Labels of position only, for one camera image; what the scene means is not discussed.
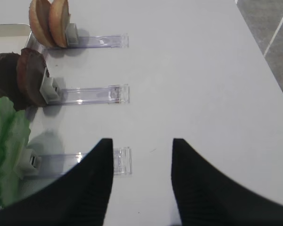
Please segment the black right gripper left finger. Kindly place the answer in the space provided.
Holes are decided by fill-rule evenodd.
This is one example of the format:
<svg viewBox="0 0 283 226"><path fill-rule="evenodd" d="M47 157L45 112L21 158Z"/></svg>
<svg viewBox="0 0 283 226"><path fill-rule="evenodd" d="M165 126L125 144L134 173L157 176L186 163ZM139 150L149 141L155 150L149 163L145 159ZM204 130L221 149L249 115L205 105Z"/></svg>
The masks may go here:
<svg viewBox="0 0 283 226"><path fill-rule="evenodd" d="M0 226L101 226L113 177L113 140L103 138L65 175L0 210Z"/></svg>

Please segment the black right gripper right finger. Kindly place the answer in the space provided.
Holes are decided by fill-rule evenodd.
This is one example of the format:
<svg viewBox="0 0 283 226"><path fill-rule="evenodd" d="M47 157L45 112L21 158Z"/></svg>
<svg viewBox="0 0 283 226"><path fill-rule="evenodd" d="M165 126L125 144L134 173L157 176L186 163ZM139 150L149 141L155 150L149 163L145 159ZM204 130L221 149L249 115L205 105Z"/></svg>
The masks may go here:
<svg viewBox="0 0 283 226"><path fill-rule="evenodd" d="M173 139L171 181L183 226L283 226L283 206L223 174Z"/></svg>

